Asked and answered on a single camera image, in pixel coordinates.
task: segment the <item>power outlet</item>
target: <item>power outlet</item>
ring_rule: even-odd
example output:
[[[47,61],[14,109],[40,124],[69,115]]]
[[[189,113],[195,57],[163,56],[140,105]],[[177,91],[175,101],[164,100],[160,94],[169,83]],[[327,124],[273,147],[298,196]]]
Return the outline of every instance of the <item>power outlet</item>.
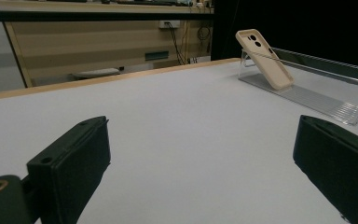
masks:
[[[170,25],[167,24],[169,22],[171,24],[172,28],[179,28],[180,27],[180,21],[159,21],[158,27],[162,29],[170,28]]]

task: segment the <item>acrylic tray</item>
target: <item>acrylic tray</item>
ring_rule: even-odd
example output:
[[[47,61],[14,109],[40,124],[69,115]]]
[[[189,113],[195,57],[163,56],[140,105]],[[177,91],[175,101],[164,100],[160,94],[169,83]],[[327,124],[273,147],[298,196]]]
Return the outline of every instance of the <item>acrylic tray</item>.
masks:
[[[272,48],[276,57],[242,51],[239,80],[321,112],[345,124],[358,123],[358,66]],[[272,89],[250,56],[280,61],[294,78],[292,86]]]

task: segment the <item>smartphone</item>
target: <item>smartphone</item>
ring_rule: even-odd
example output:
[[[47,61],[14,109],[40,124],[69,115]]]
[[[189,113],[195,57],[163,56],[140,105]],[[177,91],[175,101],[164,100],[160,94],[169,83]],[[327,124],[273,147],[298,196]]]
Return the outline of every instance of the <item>smartphone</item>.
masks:
[[[256,29],[240,30],[235,37],[273,89],[282,90],[294,83],[293,77]]]

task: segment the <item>white table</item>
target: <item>white table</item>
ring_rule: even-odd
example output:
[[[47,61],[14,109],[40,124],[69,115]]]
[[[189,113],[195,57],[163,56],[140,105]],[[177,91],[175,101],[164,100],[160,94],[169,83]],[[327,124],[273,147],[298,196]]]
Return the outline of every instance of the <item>white table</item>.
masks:
[[[292,156],[302,114],[358,125],[239,81],[239,65],[0,93],[0,175],[24,178],[38,152],[105,115],[112,164],[78,223],[347,223]]]

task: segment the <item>phone case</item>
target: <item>phone case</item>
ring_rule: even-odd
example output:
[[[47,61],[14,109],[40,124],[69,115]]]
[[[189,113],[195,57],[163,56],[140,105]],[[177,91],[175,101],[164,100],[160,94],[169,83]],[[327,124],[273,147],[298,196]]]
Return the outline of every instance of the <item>phone case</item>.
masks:
[[[256,29],[240,30],[235,37],[273,89],[281,90],[294,83],[293,77],[284,65],[278,61],[278,56]]]

